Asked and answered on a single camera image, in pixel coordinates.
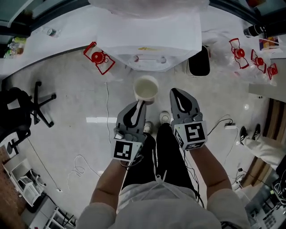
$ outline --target cable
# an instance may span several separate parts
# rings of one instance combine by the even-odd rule
[[[187,168],[187,170],[191,173],[191,175],[192,175],[194,181],[197,183],[197,186],[198,186],[198,187],[197,187],[197,190],[198,190],[198,191],[195,191],[195,192],[194,192],[195,195],[196,195],[196,200],[198,201],[198,203],[199,203],[199,201],[201,201],[202,207],[205,208],[204,202],[203,202],[203,200],[201,199],[201,196],[200,196],[200,184],[199,184],[199,181],[198,181],[198,177],[197,177],[197,175],[196,175],[196,171],[195,171],[194,168],[188,167],[188,163],[187,163],[187,160],[186,160],[186,152],[185,152],[185,150],[183,150],[183,153],[184,153],[184,162],[185,162],[186,168]]]
[[[141,157],[141,160],[138,161],[137,163],[135,163],[134,165],[133,165],[133,164],[131,164],[131,165],[123,165],[123,164],[121,163],[121,161],[120,161],[120,164],[121,164],[122,167],[126,168],[126,170],[128,171],[127,168],[130,168],[130,167],[133,167],[133,166],[135,166],[135,165],[138,165],[138,164],[143,160],[143,158],[144,158],[142,154],[139,154],[139,155],[135,158],[134,161],[136,161],[138,157]]]
[[[106,85],[106,92],[107,92],[107,98],[106,98],[106,112],[107,112],[107,120],[106,120],[106,126],[107,126],[107,130],[108,130],[108,141],[109,144],[111,145],[111,141],[110,141],[110,131],[109,131],[109,127],[108,127],[108,118],[109,118],[109,112],[108,112],[108,98],[109,98],[109,92],[108,92],[108,88],[107,88],[107,82],[105,82]]]
[[[69,189],[69,190],[70,190],[70,187],[69,187],[69,185],[68,185],[68,179],[69,179],[69,177],[70,177],[70,174],[71,174],[72,172],[75,172],[78,177],[81,177],[81,175],[83,175],[83,174],[85,173],[85,169],[84,169],[83,167],[81,167],[81,166],[76,166],[76,159],[77,159],[78,157],[82,157],[82,158],[84,159],[85,163],[88,165],[89,169],[90,169],[92,172],[94,172],[97,176],[100,177],[100,175],[99,175],[97,172],[95,172],[92,168],[90,168],[90,166],[89,166],[88,162],[86,161],[86,159],[84,158],[84,156],[82,156],[82,155],[79,154],[79,155],[77,155],[77,156],[75,157],[75,159],[74,159],[74,168],[73,168],[73,169],[70,171],[70,173],[67,175],[67,186],[68,186],[68,189]]]
[[[230,176],[227,175],[227,176],[230,177],[231,179],[235,179],[235,181],[234,181],[231,185],[234,185],[234,184],[237,182],[237,181],[236,181],[236,180],[238,179],[238,178],[237,178],[237,174],[238,174],[238,170],[237,170],[237,172],[236,172],[236,178],[232,178],[232,177],[230,177]]]
[[[281,176],[281,180],[280,180],[280,183],[279,183],[279,187],[278,187],[278,188],[280,188],[280,187],[281,187],[281,182],[282,182],[283,175],[284,175],[285,171],[283,172],[283,174],[282,174],[282,176]]]
[[[215,126],[211,129],[211,131],[207,134],[207,135],[210,135],[210,133],[218,126],[218,124],[222,121],[226,121],[226,120],[231,120],[231,123],[230,124],[233,124],[233,120],[232,119],[223,119],[223,120],[220,120],[218,121]]]
[[[246,171],[244,171],[244,170],[242,170],[243,172],[245,172],[245,174],[248,174],[249,176],[251,176],[251,177],[253,177],[253,178],[255,178],[256,180],[258,180],[258,181],[260,181],[260,182],[262,182],[262,183],[264,183],[263,181],[261,181],[260,179],[257,179],[256,177],[254,177],[254,176],[252,176],[250,173],[248,173],[248,172],[246,172]]]
[[[29,138],[27,138],[27,139],[28,139],[28,141],[30,142],[30,144],[31,144],[31,146],[32,146],[32,148],[33,148],[33,150],[35,151],[35,153],[36,153],[36,155],[37,155],[37,157],[39,158],[39,160],[40,160],[41,164],[44,166],[44,168],[45,168],[46,172],[49,174],[50,178],[51,178],[51,179],[53,180],[53,182],[55,183],[55,186],[57,187],[57,189],[61,190],[61,189],[57,186],[57,184],[56,184],[55,180],[54,180],[54,179],[52,178],[52,176],[50,175],[49,171],[46,169],[45,165],[43,164],[42,160],[40,159],[39,155],[37,154],[37,152],[36,152],[36,150],[35,150],[34,146],[32,145],[32,143],[31,143],[30,139],[29,139]]]
[[[233,144],[232,144],[232,146],[231,146],[231,150],[232,150],[232,148],[233,148],[233,146],[234,146],[234,143],[236,142],[236,138],[235,138],[234,141],[233,141]],[[228,152],[227,157],[225,158],[224,165],[225,165],[225,163],[227,162],[227,158],[228,158],[229,154],[231,153],[231,150]]]

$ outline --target paper cup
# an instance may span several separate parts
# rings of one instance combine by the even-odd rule
[[[143,101],[146,105],[154,103],[158,89],[158,81],[152,76],[142,76],[136,79],[133,90],[136,100],[140,101],[137,106],[140,106]]]

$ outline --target electrical outlet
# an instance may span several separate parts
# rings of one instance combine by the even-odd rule
[[[237,128],[237,126],[236,126],[235,123],[226,123],[226,124],[224,125],[224,129],[226,129],[226,130],[236,129],[236,128]]]

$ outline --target red object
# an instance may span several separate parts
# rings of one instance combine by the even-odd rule
[[[106,74],[115,64],[115,61],[113,59],[111,59],[111,57],[109,55],[107,55],[106,53],[104,53],[104,51],[101,52],[94,52],[91,56],[91,58],[87,55],[87,52],[94,48],[97,45],[97,43],[91,42],[91,44],[84,50],[84,55],[93,63],[95,63],[95,66],[97,67],[97,69],[99,70],[99,72],[104,75]]]
[[[254,51],[254,49],[251,50],[250,58],[260,71],[262,71],[263,73],[266,73],[266,64],[264,63],[264,60],[261,57],[258,57],[256,55],[256,52]]]
[[[229,43],[231,44],[231,51],[234,55],[234,59],[240,65],[240,69],[247,68],[249,66],[249,63],[244,58],[245,52],[242,48],[240,48],[239,39],[234,38],[234,39],[230,40]]]
[[[278,73],[277,65],[274,63],[267,68],[267,73],[269,79],[272,79],[274,75]]]

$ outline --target tiled floor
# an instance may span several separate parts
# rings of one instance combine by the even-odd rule
[[[76,166],[82,166],[85,173],[78,177],[75,173],[67,176],[74,168],[74,158],[81,154],[95,171],[104,171],[111,160],[111,148],[108,141],[106,123],[87,123],[86,117],[106,117],[107,92],[109,90],[108,110],[110,117],[118,113],[129,103],[135,101],[133,95],[134,79],[141,75],[152,75],[159,82],[156,102],[147,107],[147,120],[155,125],[159,123],[159,113],[170,109],[169,91],[173,87],[183,89],[194,96],[210,130],[222,116],[229,114],[238,127],[245,125],[253,129],[257,122],[264,124],[268,99],[259,99],[248,94],[248,85],[231,75],[215,70],[203,78],[188,78],[180,68],[167,72],[120,73],[101,76],[93,63],[86,59],[82,51],[76,51],[45,60],[13,75],[8,81],[13,86],[33,95],[35,82],[42,81],[40,97],[56,92],[57,99],[43,107],[47,117],[55,125],[48,128],[43,122],[32,125],[31,144],[40,156],[45,167],[63,190],[58,193],[56,186],[45,171],[30,142],[25,140],[19,145],[30,164],[47,183],[48,195],[66,211],[79,216],[89,203],[98,177],[79,158]],[[112,133],[114,124],[110,123]],[[237,169],[247,170],[253,156],[242,145],[233,146],[229,153],[237,130],[224,130],[223,124],[209,136],[207,146],[223,164],[228,175],[235,177]],[[196,169],[191,156],[187,155]],[[206,189],[199,172],[200,192],[206,201]]]

